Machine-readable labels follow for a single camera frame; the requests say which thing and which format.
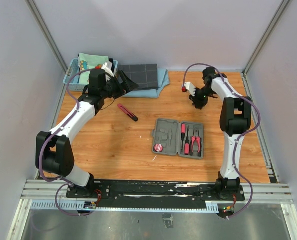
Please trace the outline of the pink black pliers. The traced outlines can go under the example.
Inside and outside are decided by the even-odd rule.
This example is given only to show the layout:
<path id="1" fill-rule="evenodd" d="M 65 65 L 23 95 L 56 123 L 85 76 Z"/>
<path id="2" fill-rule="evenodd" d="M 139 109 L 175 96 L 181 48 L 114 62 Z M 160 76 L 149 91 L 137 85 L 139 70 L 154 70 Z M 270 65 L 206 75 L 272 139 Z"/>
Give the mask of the pink black pliers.
<path id="1" fill-rule="evenodd" d="M 195 129 L 190 143 L 190 155 L 191 156 L 202 156 L 202 139 L 200 137 L 200 131 Z"/>

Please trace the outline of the grey plastic tool case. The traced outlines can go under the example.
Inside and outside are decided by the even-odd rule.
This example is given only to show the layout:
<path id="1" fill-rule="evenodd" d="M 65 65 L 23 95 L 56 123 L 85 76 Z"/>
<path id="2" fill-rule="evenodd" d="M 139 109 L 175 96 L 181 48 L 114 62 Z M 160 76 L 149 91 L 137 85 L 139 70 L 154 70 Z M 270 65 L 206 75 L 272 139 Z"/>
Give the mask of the grey plastic tool case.
<path id="1" fill-rule="evenodd" d="M 181 137 L 182 123 L 186 124 L 185 137 Z M 201 137 L 201 157 L 196 155 L 185 155 L 184 147 L 186 137 L 189 136 L 189 142 L 191 146 L 192 136 L 194 130 L 199 130 L 199 136 Z M 204 158 L 204 130 L 205 126 L 201 122 L 192 121 L 178 121 L 174 119 L 159 118 L 156 120 L 155 129 L 152 132 L 153 143 L 152 151 L 156 154 L 166 156 L 179 156 L 183 158 L 201 160 Z M 154 146 L 156 144 L 162 144 L 164 149 L 162 152 L 155 152 Z"/>

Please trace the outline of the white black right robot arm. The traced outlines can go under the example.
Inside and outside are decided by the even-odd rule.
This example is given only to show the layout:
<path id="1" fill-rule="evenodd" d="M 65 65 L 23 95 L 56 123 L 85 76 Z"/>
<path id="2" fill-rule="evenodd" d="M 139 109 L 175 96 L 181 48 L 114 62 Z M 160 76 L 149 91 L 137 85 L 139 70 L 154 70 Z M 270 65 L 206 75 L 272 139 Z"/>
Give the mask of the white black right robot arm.
<path id="1" fill-rule="evenodd" d="M 224 156 L 211 192 L 220 200 L 243 201 L 245 197 L 239 168 L 243 141 L 251 128 L 252 100 L 239 94 L 226 75 L 217 73 L 214 67 L 206 68 L 202 74 L 204 87 L 184 82 L 182 89 L 190 93 L 189 99 L 197 109 L 204 108 L 209 98 L 219 97 L 222 100 L 219 125 L 224 134 Z"/>

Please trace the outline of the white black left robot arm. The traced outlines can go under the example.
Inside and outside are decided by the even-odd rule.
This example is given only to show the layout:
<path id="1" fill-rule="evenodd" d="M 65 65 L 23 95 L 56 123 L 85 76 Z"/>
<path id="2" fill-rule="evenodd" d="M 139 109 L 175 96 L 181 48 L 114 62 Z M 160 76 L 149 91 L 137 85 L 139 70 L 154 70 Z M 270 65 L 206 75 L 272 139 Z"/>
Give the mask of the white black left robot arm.
<path id="1" fill-rule="evenodd" d="M 88 85 L 79 98 L 74 98 L 75 107 L 59 125 L 37 135 L 35 151 L 36 168 L 46 182 L 63 180 L 85 198 L 96 193 L 95 179 L 76 165 L 72 143 L 86 123 L 103 109 L 106 99 L 116 100 L 139 87 L 122 70 L 118 76 L 104 68 L 88 69 L 88 73 Z"/>

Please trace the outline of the dark grey checked cloth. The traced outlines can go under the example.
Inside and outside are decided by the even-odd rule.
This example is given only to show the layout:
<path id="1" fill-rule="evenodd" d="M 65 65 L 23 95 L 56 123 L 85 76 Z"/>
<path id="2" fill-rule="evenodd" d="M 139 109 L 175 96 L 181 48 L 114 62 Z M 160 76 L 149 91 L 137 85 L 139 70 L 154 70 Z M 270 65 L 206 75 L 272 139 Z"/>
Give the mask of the dark grey checked cloth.
<path id="1" fill-rule="evenodd" d="M 138 85 L 137 91 L 156 90 L 159 86 L 157 64 L 120 65 L 119 70 Z"/>

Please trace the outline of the black cloth in basket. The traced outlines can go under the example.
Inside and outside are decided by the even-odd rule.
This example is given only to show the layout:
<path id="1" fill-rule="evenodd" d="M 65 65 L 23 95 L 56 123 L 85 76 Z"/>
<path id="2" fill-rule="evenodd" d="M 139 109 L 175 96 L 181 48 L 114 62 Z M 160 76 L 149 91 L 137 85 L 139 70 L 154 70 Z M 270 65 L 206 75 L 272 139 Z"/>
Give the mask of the black cloth in basket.
<path id="1" fill-rule="evenodd" d="M 112 58 L 110 58 L 109 62 L 111 63 L 111 71 L 114 72 L 114 70 L 115 70 L 114 60 Z"/>

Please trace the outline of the pink utility knife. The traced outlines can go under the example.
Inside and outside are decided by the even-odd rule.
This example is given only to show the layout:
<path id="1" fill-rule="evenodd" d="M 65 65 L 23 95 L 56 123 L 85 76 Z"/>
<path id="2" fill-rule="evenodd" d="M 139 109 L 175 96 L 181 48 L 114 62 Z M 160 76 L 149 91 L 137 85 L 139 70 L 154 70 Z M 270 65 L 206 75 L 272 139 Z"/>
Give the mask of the pink utility knife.
<path id="1" fill-rule="evenodd" d="M 121 103 L 119 103 L 118 105 L 118 108 L 124 112 L 129 118 L 131 118 L 134 122 L 137 122 L 139 119 L 138 117 L 132 113 L 130 110 L 128 110 L 124 105 L 122 105 Z"/>

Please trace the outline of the light blue folded cloth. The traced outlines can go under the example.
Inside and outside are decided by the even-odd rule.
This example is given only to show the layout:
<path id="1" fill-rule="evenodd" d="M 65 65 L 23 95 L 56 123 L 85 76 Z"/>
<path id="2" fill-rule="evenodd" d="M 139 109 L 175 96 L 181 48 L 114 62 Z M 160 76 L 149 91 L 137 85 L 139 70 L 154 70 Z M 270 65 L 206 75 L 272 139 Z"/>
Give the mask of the light blue folded cloth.
<path id="1" fill-rule="evenodd" d="M 135 90 L 124 95 L 124 98 L 145 98 L 145 99 L 157 99 L 160 97 L 163 89 L 170 84 L 169 71 L 166 68 L 157 69 L 158 76 L 158 88 L 157 89 L 145 89 Z"/>

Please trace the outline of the mint patterned cloth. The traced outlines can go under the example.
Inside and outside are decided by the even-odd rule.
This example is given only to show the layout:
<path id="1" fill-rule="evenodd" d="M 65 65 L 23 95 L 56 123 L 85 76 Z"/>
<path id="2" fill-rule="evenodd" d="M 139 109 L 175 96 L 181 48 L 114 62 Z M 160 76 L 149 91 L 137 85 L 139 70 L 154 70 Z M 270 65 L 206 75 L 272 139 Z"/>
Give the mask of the mint patterned cloth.
<path id="1" fill-rule="evenodd" d="M 80 53 L 78 57 L 79 69 L 81 72 L 89 69 L 94 69 L 97 66 L 102 66 L 104 63 L 108 61 L 109 57 L 102 55 L 89 55 L 85 53 Z M 81 73 L 79 76 L 79 83 L 81 85 L 88 85 L 89 75 L 90 71 Z"/>

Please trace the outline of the blue plastic basket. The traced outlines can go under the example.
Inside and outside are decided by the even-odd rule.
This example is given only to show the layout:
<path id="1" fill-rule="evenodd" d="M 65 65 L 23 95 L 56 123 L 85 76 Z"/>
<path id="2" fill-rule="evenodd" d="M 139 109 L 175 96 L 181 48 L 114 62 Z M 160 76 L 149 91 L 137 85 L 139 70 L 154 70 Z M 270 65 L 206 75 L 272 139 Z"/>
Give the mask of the blue plastic basket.
<path id="1" fill-rule="evenodd" d="M 119 62 L 117 60 L 113 60 L 113 68 L 114 71 L 113 73 L 116 75 L 117 71 L 119 69 Z M 70 66 L 68 67 L 68 70 L 66 71 L 66 75 L 63 79 L 63 83 L 65 85 L 68 84 L 69 80 L 72 78 L 72 76 L 74 76 L 75 74 L 77 74 L 80 71 L 80 67 L 79 67 L 79 59 L 78 58 L 74 58 L 71 63 Z M 80 76 L 77 75 L 75 76 L 75 78 L 70 82 L 69 84 L 69 89 L 71 91 L 74 92 L 82 92 L 85 88 L 85 84 L 81 84 L 79 83 L 80 80 Z"/>

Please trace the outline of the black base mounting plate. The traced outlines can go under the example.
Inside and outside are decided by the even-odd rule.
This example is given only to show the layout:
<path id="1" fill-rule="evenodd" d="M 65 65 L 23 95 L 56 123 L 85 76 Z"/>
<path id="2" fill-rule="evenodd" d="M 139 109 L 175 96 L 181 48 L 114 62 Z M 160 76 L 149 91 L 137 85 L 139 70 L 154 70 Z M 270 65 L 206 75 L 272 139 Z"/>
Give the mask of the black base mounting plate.
<path id="1" fill-rule="evenodd" d="M 100 198 L 105 209 L 122 210 L 197 210 L 205 209 L 207 201 L 242 202 L 243 187 L 222 187 L 220 183 L 187 181 L 95 180 L 86 187 L 70 186 L 66 197 Z"/>

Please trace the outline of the aluminium frame rail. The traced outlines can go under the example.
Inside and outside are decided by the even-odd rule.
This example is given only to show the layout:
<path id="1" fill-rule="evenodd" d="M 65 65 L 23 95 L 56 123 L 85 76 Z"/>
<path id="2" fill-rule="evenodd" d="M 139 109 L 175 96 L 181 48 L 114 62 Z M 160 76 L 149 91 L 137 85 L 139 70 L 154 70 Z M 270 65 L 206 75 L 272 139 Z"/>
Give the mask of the aluminium frame rail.
<path id="1" fill-rule="evenodd" d="M 64 185 L 62 180 L 46 182 L 44 180 L 28 179 L 24 185 L 20 198 L 22 200 L 51 200 L 57 190 Z M 293 204 L 291 189 L 281 183 L 254 183 L 252 203 L 257 204 Z"/>

